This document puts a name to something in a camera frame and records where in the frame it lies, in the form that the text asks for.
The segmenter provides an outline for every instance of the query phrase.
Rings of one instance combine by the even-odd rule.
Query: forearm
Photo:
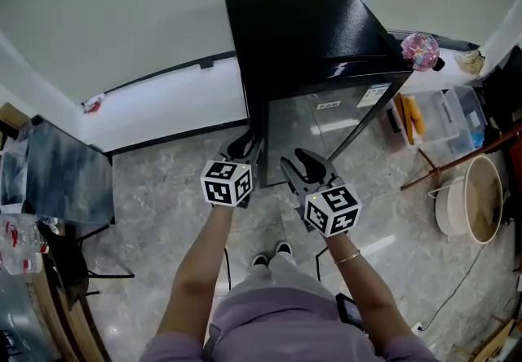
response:
[[[193,288],[212,288],[218,279],[232,225],[232,207],[215,206],[205,226],[188,250],[176,272],[173,288],[187,285]]]
[[[326,244],[335,262],[357,251],[344,234],[326,238]],[[340,263],[338,269],[376,349],[381,351],[394,339],[413,334],[399,313],[392,292],[362,255]]]
[[[179,265],[157,334],[185,333],[203,344],[233,210],[217,205],[210,212]]]

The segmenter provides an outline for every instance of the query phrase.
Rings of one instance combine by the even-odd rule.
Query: gray tile floor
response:
[[[117,272],[122,263],[136,274],[133,280],[91,282],[91,289],[102,292],[88,299],[113,360],[138,360],[154,335],[176,269],[210,212],[201,194],[201,169],[225,138],[242,131],[221,130],[114,158],[117,224],[84,244],[91,269]],[[451,158],[445,145],[427,152],[440,164]],[[505,175],[500,157],[493,159]],[[407,322],[426,325],[469,270],[480,246],[467,239],[449,239],[439,231],[434,201],[427,196],[431,182],[400,192],[401,184],[426,168],[414,149],[393,152],[377,122],[334,164],[363,202],[361,218],[351,230],[353,240],[361,247],[388,243],[366,249],[366,258],[390,286]],[[316,275],[315,255],[324,241],[316,232],[306,233],[293,210],[296,205],[290,190],[279,185],[255,191],[249,208],[236,210],[228,239],[233,285],[243,279],[255,254],[273,249],[283,239],[294,246],[299,269]],[[462,287],[422,333],[440,360],[455,358],[453,344],[476,344],[486,329],[494,327],[490,315],[503,316],[510,310],[515,292],[513,231],[502,227],[484,247]],[[327,253],[321,256],[320,267],[322,281],[332,293],[346,292]],[[227,290],[223,265],[215,304]]]

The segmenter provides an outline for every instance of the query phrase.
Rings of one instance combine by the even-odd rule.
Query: fiducial marker cube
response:
[[[252,191],[252,166],[208,161],[201,174],[205,201],[235,207]]]
[[[324,237],[347,232],[361,214],[361,200],[350,184],[345,183],[309,194],[304,206],[304,221]]]

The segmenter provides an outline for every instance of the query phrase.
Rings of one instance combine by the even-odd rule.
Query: bracelet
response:
[[[351,261],[352,259],[356,258],[360,254],[361,254],[361,250],[358,249],[352,256],[348,256],[347,258],[341,259],[340,261],[337,261],[337,262],[334,262],[334,263],[336,265],[340,265],[341,263],[344,263],[344,262],[347,262],[347,261]]]

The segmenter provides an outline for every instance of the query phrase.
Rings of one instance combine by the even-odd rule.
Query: shoe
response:
[[[280,241],[276,246],[276,253],[279,254],[281,252],[292,256],[292,246],[290,246],[290,243],[287,241]]]
[[[268,258],[263,254],[258,254],[254,257],[254,260],[252,261],[252,265],[264,265],[265,267],[268,266]]]

